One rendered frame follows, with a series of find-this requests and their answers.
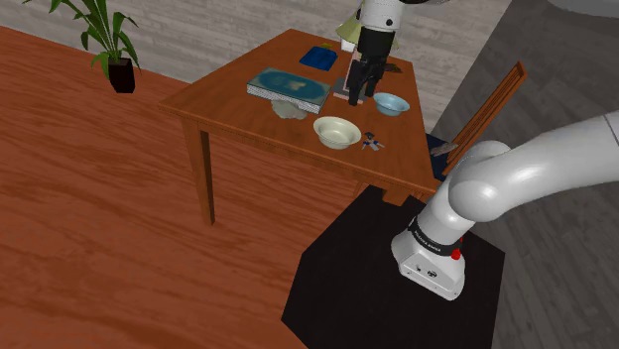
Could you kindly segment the light blue bowl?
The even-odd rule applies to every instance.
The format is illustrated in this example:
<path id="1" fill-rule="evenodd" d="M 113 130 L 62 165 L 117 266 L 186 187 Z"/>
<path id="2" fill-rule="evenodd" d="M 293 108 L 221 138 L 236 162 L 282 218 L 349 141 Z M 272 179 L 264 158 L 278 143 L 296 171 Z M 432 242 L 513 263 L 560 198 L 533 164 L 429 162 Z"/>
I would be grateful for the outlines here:
<path id="1" fill-rule="evenodd" d="M 394 94 L 377 92 L 373 95 L 377 110 L 387 116 L 396 117 L 410 109 L 409 103 Z"/>

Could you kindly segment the brown wooden table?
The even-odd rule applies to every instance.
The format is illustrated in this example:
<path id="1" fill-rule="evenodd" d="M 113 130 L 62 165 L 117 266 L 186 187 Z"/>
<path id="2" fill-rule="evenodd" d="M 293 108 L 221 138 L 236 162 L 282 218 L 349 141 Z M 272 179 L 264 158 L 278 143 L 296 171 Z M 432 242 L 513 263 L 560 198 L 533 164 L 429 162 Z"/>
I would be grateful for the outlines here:
<path id="1" fill-rule="evenodd" d="M 209 138 L 228 140 L 354 178 L 382 188 L 383 198 L 401 205 L 409 197 L 428 198 L 439 185 L 433 176 L 424 120 L 413 65 L 389 58 L 400 72 L 388 72 L 377 88 L 404 98 L 408 111 L 389 117 L 377 111 L 373 99 L 350 106 L 329 96 L 321 113 L 351 121 L 361 132 L 371 132 L 381 143 L 378 151 L 352 146 L 337 151 L 323 145 L 313 128 L 315 115 L 283 120 L 270 101 L 250 95 L 247 82 L 266 67 L 313 80 L 333 83 L 346 74 L 351 55 L 339 51 L 328 71 L 301 64 L 301 58 L 323 43 L 319 36 L 295 29 L 271 39 L 160 102 L 160 109 L 179 116 L 186 139 L 200 211 L 204 222 L 214 222 L 214 200 Z"/>

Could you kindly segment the green plant in black pot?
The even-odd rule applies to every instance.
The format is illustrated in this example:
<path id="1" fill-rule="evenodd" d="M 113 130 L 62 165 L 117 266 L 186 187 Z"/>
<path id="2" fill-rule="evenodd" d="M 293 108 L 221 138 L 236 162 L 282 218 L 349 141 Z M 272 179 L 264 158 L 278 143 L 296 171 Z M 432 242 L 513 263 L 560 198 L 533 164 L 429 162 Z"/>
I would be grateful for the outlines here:
<path id="1" fill-rule="evenodd" d="M 86 23 L 86 30 L 80 34 L 83 48 L 89 50 L 90 39 L 101 46 L 101 52 L 92 59 L 90 66 L 99 63 L 117 93 L 133 93 L 136 87 L 134 68 L 141 67 L 136 50 L 122 27 L 129 22 L 138 28 L 137 23 L 121 12 L 109 14 L 107 0 L 51 0 L 49 13 L 54 13 L 61 5 L 73 12 L 75 20 Z"/>

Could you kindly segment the pink and grey flat book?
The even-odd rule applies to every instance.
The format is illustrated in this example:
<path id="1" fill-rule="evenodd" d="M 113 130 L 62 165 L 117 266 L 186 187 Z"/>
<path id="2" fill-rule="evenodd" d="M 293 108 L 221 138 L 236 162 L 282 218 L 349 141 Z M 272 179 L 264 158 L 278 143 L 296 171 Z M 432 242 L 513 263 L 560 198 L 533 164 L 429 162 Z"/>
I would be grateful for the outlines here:
<path id="1" fill-rule="evenodd" d="M 340 99 L 348 100 L 349 99 L 349 91 L 344 86 L 345 78 L 339 77 L 337 81 L 332 86 L 332 94 Z M 358 104 L 363 104 L 367 100 L 367 96 L 365 95 L 366 86 L 363 86 L 358 95 Z"/>

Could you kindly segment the wooden chair with blue seat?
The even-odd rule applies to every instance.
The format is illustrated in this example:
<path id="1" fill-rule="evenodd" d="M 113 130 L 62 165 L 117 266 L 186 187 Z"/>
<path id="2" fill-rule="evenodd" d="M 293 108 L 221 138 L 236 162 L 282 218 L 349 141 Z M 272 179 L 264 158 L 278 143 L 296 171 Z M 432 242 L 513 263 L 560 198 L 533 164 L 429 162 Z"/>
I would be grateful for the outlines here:
<path id="1" fill-rule="evenodd" d="M 438 147 L 444 143 L 454 143 L 458 145 L 457 149 L 448 154 L 443 154 L 438 157 L 434 157 L 430 154 L 433 176 L 437 180 L 445 180 L 446 176 L 457 165 L 462 156 L 474 145 L 502 108 L 507 104 L 509 99 L 518 90 L 527 76 L 523 64 L 517 61 L 497 88 L 452 141 L 448 142 L 431 134 L 427 134 L 429 149 Z"/>

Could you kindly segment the teal hardcover book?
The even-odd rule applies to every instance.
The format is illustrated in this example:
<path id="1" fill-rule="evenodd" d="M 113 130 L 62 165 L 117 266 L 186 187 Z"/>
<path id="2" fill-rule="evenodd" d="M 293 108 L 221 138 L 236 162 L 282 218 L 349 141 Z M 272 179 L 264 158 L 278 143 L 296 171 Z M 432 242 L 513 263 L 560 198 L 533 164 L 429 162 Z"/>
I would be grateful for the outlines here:
<path id="1" fill-rule="evenodd" d="M 284 100 L 318 114 L 331 85 L 267 67 L 247 82 L 247 93 L 268 100 Z"/>

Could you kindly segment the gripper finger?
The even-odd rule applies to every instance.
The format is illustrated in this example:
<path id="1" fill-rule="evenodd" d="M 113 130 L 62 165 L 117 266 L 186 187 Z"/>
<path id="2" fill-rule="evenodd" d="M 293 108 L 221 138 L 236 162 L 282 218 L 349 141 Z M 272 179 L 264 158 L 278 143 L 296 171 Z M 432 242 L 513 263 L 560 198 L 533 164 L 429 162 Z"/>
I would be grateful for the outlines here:
<path id="1" fill-rule="evenodd" d="M 384 74 L 384 66 L 383 65 L 374 65 L 368 72 L 368 78 L 366 81 L 366 90 L 365 95 L 367 97 L 372 97 L 375 93 L 376 85 L 383 77 Z"/>
<path id="2" fill-rule="evenodd" d="M 365 64 L 352 64 L 348 74 L 347 84 L 349 89 L 348 104 L 356 106 L 359 94 L 367 80 L 369 68 Z"/>

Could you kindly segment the black robot stand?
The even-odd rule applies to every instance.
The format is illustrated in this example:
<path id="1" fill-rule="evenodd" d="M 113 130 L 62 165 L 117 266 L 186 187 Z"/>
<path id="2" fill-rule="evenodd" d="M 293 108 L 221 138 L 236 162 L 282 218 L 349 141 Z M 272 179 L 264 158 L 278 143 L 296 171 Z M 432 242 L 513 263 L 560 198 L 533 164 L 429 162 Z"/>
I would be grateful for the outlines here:
<path id="1" fill-rule="evenodd" d="M 302 253 L 282 320 L 308 349 L 491 349 L 505 254 L 467 232 L 454 300 L 408 280 L 391 241 L 423 208 L 368 186 Z"/>

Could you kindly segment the cream bowl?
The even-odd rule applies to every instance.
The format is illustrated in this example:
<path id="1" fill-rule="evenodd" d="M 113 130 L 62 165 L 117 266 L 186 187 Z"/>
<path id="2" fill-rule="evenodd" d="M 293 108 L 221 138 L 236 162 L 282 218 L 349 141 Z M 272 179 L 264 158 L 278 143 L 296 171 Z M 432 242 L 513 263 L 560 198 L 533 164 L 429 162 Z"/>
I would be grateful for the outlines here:
<path id="1" fill-rule="evenodd" d="M 334 116 L 319 117 L 313 122 L 319 140 L 328 148 L 344 150 L 361 140 L 359 128 L 348 120 Z"/>

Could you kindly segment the pale green lamp shade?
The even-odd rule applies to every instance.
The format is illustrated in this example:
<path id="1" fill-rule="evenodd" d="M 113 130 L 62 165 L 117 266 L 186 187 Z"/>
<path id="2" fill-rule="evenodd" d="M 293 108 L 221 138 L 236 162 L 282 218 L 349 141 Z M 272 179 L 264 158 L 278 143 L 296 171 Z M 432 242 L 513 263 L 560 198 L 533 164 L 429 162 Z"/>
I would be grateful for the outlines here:
<path id="1" fill-rule="evenodd" d="M 355 43 L 357 48 L 362 27 L 382 32 L 393 31 L 396 36 L 396 32 L 400 29 L 400 21 L 401 15 L 397 12 L 388 9 L 359 7 L 335 32 L 339 38 Z M 398 47 L 399 44 L 394 38 L 391 49 Z"/>

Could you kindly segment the pale grey crumpled lump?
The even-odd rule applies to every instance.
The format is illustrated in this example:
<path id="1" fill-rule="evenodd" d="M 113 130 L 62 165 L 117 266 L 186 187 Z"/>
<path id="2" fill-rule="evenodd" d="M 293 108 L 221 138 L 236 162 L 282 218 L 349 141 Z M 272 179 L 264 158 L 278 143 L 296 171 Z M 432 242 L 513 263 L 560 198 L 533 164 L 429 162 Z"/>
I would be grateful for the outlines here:
<path id="1" fill-rule="evenodd" d="M 307 112 L 291 101 L 272 100 L 271 105 L 272 110 L 282 119 L 303 120 L 307 117 Z"/>

